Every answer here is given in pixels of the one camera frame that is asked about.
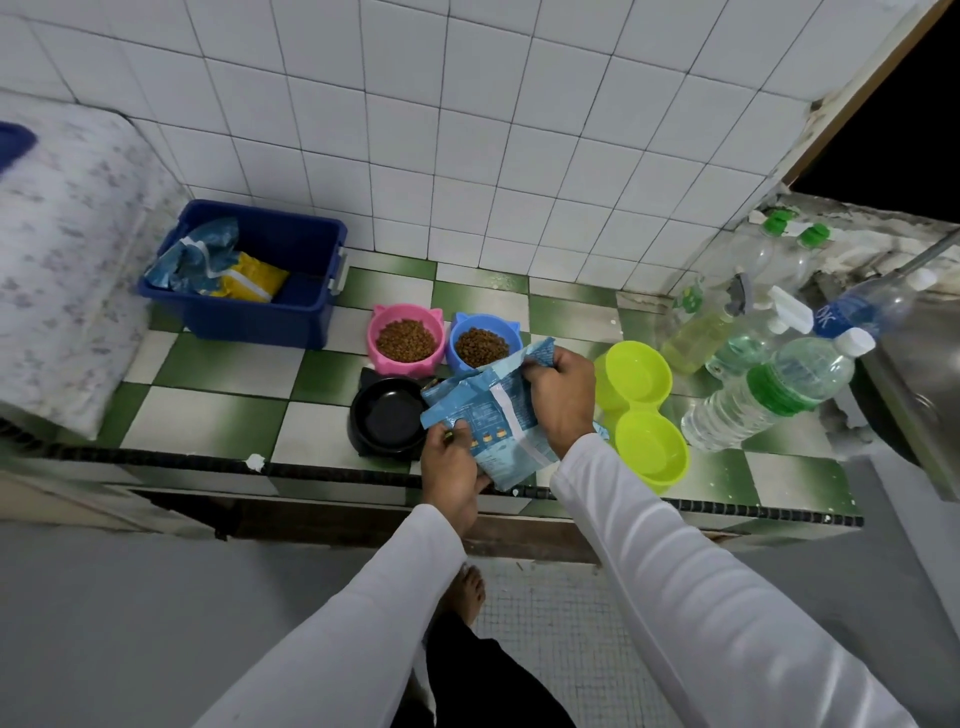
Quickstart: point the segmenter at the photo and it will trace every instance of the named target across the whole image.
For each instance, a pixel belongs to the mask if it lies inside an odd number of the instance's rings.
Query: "bowl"
[[[403,321],[404,319],[413,319],[423,324],[433,338],[437,341],[437,349],[420,361],[405,363],[394,361],[388,358],[376,347],[376,339],[387,324],[394,321]],[[421,305],[413,303],[397,303],[395,305],[375,305],[373,307],[373,318],[367,326],[367,355],[373,363],[373,368],[378,374],[382,375],[400,375],[409,376],[413,379],[422,379],[425,376],[433,376],[437,367],[444,358],[444,343],[446,342],[446,332],[444,331],[444,310],[441,308],[424,308]]]
[[[373,381],[366,380],[350,403],[350,444],[365,456],[417,460],[426,440],[420,414],[427,403],[420,396],[420,384],[407,376],[371,378]]]
[[[596,400],[604,412],[656,411],[673,387],[673,374],[656,349],[639,341],[614,344],[593,362]]]
[[[507,342],[508,355],[519,352],[523,349],[523,341],[520,339],[520,324],[517,321],[504,321],[499,316],[493,316],[489,313],[456,313],[453,315],[453,326],[450,327],[450,338],[446,342],[446,363],[454,374],[463,372],[472,372],[473,367],[460,358],[454,350],[457,340],[462,334],[467,333],[472,328],[482,328],[486,331],[492,331],[497,336]]]
[[[658,412],[630,409],[604,418],[611,445],[657,495],[686,475],[690,449],[677,427]]]

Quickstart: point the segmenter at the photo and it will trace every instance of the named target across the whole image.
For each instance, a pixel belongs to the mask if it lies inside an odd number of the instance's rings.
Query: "hand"
[[[563,347],[554,347],[553,363],[556,369],[530,361],[523,376],[533,385],[534,413],[546,440],[563,460],[577,440],[594,431],[596,379],[589,359]]]
[[[423,476],[423,502],[434,506],[463,537],[477,520],[477,494],[490,485],[487,475],[478,475],[470,454],[473,435],[466,420],[457,420],[453,436],[444,423],[436,423],[426,433],[426,445],[420,457]]]

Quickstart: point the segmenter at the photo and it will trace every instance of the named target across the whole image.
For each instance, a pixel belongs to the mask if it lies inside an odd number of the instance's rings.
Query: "bin handle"
[[[337,275],[330,279],[327,285],[334,296],[339,296],[344,292],[344,286],[347,285],[347,273],[350,270],[350,263],[347,260],[347,249],[341,248],[337,255],[340,256],[340,267],[337,269]]]

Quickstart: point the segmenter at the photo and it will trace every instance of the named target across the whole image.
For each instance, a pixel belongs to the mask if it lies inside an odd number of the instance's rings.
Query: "pink bowl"
[[[413,319],[423,324],[433,338],[437,340],[437,350],[421,361],[404,364],[401,361],[388,359],[376,348],[376,339],[387,324],[403,319]],[[373,318],[367,327],[367,354],[373,362],[373,368],[382,375],[402,375],[413,379],[433,376],[437,366],[444,358],[446,331],[444,331],[444,310],[442,308],[426,309],[412,303],[397,303],[396,305],[375,305]]]

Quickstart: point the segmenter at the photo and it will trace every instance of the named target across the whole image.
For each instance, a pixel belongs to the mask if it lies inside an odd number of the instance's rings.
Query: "green bottle cap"
[[[786,231],[786,224],[796,216],[791,209],[775,209],[763,221],[763,229],[773,237],[780,237]]]
[[[747,386],[756,401],[781,417],[793,417],[820,404],[784,387],[770,364],[761,364],[747,372]]]
[[[805,248],[819,248],[830,237],[830,228],[823,223],[811,225],[800,233],[800,244]]]

